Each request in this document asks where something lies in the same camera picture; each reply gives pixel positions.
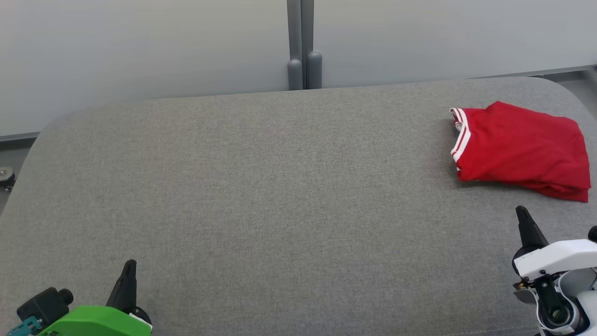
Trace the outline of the white partition panel grey frame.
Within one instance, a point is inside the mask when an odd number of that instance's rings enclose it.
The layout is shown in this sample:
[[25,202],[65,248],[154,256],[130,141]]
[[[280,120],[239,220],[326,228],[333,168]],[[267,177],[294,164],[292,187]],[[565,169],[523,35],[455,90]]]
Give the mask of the white partition panel grey frame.
[[300,90],[301,0],[0,0],[0,142],[121,101]]
[[325,88],[597,64],[597,0],[314,0]]

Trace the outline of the grey partition foot with caster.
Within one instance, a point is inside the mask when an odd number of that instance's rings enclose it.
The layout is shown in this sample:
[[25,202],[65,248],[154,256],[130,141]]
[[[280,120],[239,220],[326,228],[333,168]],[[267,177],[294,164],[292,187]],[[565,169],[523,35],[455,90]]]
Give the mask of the grey partition foot with caster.
[[12,167],[0,167],[0,189],[11,192],[15,185],[16,176]]

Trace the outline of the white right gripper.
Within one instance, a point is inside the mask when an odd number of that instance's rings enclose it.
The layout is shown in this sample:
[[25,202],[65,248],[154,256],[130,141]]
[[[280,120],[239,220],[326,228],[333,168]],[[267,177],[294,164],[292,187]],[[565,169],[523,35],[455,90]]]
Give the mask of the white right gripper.
[[535,280],[542,276],[597,267],[597,243],[575,239],[549,244],[524,206],[515,208],[520,232],[520,251],[533,251],[514,259],[518,275]]

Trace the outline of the grey fabric sofa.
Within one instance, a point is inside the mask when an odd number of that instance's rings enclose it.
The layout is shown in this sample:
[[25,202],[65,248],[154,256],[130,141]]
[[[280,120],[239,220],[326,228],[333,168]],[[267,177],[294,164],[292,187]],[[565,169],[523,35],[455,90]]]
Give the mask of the grey fabric sofa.
[[[573,119],[589,203],[464,184],[450,108]],[[163,98],[58,117],[0,217],[0,335],[48,287],[104,305],[126,261],[154,336],[528,336],[515,208],[550,242],[597,223],[597,119],[490,78]]]

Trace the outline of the red white-sleeved Bulls jersey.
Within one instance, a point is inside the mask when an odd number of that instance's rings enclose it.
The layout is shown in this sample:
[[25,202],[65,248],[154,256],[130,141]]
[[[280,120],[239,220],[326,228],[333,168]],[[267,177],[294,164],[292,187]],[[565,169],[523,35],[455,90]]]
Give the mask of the red white-sleeved Bulls jersey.
[[579,125],[567,118],[504,102],[451,108],[457,140],[451,150],[463,182],[591,184]]

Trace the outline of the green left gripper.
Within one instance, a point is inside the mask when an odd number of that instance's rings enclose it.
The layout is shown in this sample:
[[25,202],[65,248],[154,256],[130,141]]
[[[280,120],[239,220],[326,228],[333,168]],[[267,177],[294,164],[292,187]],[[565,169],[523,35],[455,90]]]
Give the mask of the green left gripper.
[[137,262],[128,260],[105,306],[79,306],[37,336],[152,336],[137,311]]

